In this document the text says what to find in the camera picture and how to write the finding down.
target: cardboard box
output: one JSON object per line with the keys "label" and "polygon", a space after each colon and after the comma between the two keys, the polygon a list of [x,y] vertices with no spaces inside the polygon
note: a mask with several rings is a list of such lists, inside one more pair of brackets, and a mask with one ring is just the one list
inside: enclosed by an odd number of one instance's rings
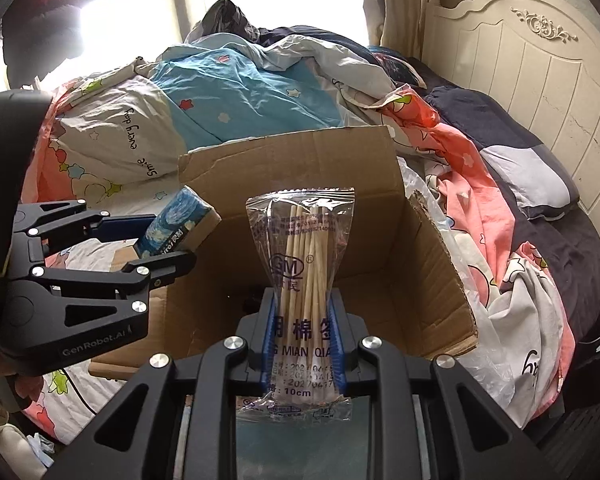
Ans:
{"label": "cardboard box", "polygon": [[[92,374],[127,378],[156,352],[181,358],[231,335],[250,288],[269,285],[245,202],[280,189],[355,188],[349,245],[334,286],[371,334],[429,358],[475,346],[460,278],[418,197],[405,199],[386,126],[228,142],[181,156],[178,165],[180,182],[212,204],[222,222],[198,248],[190,275],[152,293],[148,337],[95,358]],[[120,250],[114,264],[132,257]]]}

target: bed headboard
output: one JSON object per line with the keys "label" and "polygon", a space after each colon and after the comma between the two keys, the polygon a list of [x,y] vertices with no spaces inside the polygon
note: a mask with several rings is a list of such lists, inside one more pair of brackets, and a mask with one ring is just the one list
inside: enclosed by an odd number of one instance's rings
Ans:
{"label": "bed headboard", "polygon": [[536,134],[600,234],[600,33],[589,20],[563,0],[430,0],[422,60]]}

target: curtain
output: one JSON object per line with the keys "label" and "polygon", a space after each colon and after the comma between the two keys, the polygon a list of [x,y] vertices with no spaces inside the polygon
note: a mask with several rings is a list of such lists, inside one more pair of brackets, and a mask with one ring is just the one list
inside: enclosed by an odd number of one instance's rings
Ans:
{"label": "curtain", "polygon": [[420,58],[427,0],[364,0],[369,43]]}

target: clear plastic bag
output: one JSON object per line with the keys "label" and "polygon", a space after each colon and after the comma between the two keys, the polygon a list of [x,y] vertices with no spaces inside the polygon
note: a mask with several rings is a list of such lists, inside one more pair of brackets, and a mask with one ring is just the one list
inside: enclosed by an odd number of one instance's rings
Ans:
{"label": "clear plastic bag", "polygon": [[369,398],[352,400],[346,424],[235,425],[238,480],[366,480]]}
{"label": "clear plastic bag", "polygon": [[467,301],[474,314],[478,327],[478,343],[476,347],[458,357],[460,364],[480,383],[491,398],[504,410],[511,402],[514,393],[514,377],[511,366],[504,357],[504,348],[500,338],[489,319],[487,311],[480,304],[478,290],[462,252],[446,222],[446,215],[440,209],[427,184],[412,170],[403,158],[398,157],[404,192],[410,197],[419,192],[427,203],[429,217],[440,231],[453,263],[464,287]]}
{"label": "clear plastic bag", "polygon": [[253,240],[274,287],[276,317],[270,393],[247,400],[242,412],[348,418],[345,406],[337,405],[342,397],[333,381],[326,305],[354,201],[353,189],[284,190],[247,201]]}

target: gm logo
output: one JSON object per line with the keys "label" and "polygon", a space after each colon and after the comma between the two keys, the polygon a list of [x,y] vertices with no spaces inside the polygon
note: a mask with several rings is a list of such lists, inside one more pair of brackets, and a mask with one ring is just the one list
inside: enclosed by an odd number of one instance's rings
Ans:
{"label": "gm logo", "polygon": [[298,278],[304,270],[304,262],[300,258],[276,253],[269,259],[269,267],[273,274],[278,274],[290,280]]}

